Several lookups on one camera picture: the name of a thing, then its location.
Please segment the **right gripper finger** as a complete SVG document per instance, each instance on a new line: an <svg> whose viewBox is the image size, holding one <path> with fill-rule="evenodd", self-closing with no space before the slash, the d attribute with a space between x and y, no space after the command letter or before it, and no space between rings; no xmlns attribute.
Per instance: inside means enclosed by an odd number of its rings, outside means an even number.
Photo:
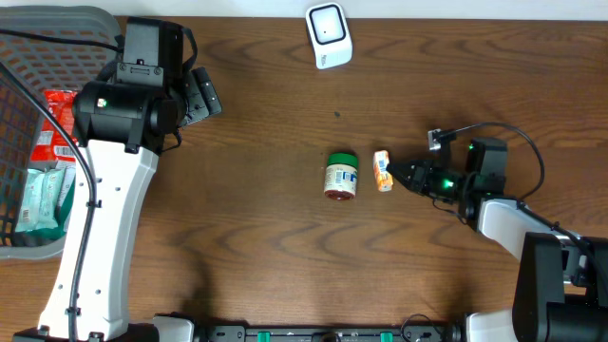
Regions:
<svg viewBox="0 0 608 342"><path fill-rule="evenodd" d="M388 168L388 172L410 192L414 191L413 170L411 168Z"/></svg>
<svg viewBox="0 0 608 342"><path fill-rule="evenodd" d="M391 162L387 165L387 171L392 175L411 175L417 166L410 162Z"/></svg>

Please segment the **small orange box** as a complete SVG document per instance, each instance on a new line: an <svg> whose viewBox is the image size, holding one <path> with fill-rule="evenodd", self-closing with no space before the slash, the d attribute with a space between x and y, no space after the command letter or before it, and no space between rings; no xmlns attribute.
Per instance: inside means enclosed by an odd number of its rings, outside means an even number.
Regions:
<svg viewBox="0 0 608 342"><path fill-rule="evenodd" d="M376 185L380 192L388 192L393 186L392 175L387 171L389 163L390 157L387 150L380 150L374 153L372 166Z"/></svg>

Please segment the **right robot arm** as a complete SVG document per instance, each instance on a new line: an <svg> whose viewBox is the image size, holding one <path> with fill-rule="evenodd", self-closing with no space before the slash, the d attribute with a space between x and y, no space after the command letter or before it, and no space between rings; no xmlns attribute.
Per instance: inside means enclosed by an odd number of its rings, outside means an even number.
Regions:
<svg viewBox="0 0 608 342"><path fill-rule="evenodd" d="M506 142L472 140L463 173L449 167L449 143L434 144L440 159L390 162L388 172L412 193L458 204L460 221L519 261L511 308L471 313L440 330L441 340L606 340L606 239L568 231L505 195Z"/></svg>

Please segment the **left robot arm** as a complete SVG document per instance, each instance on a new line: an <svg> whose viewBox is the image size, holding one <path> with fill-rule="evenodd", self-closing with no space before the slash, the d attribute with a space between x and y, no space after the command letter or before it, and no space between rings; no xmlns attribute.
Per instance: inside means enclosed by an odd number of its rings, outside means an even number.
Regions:
<svg viewBox="0 0 608 342"><path fill-rule="evenodd" d="M183 54L195 43L189 28L131 17L117 58L75 97L65 140L77 167L61 264L38 325L15 340L200 340L190 317L132 322L128 310L135 236L165 138L221 111L206 70Z"/></svg>

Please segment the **green lid jar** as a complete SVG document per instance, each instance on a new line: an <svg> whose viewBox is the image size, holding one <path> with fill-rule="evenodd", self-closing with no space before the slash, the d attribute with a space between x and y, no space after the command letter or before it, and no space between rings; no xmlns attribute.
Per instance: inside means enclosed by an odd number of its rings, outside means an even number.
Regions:
<svg viewBox="0 0 608 342"><path fill-rule="evenodd" d="M356 196L358 159L353 154L333 153L328 157L324 195L331 200L352 200Z"/></svg>

